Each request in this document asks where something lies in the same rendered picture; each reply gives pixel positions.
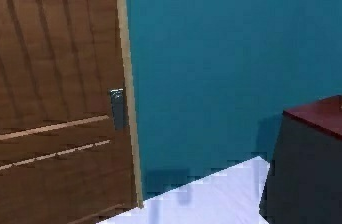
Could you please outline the brown wooden room door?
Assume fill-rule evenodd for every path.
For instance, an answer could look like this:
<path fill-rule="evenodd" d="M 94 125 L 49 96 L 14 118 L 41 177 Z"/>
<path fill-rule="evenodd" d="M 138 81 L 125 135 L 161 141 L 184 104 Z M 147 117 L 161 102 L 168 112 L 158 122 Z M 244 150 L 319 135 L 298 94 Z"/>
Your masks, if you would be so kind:
<path fill-rule="evenodd" d="M 142 203 L 127 0 L 0 0 L 0 224 L 97 224 Z"/>

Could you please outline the dark cabinet with red top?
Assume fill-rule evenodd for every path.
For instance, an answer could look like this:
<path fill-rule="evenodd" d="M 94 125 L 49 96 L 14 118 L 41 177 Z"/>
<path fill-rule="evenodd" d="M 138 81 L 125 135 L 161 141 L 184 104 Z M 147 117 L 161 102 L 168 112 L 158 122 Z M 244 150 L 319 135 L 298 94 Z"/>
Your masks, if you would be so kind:
<path fill-rule="evenodd" d="M 259 205 L 268 224 L 342 224 L 342 96 L 286 109 Z"/>

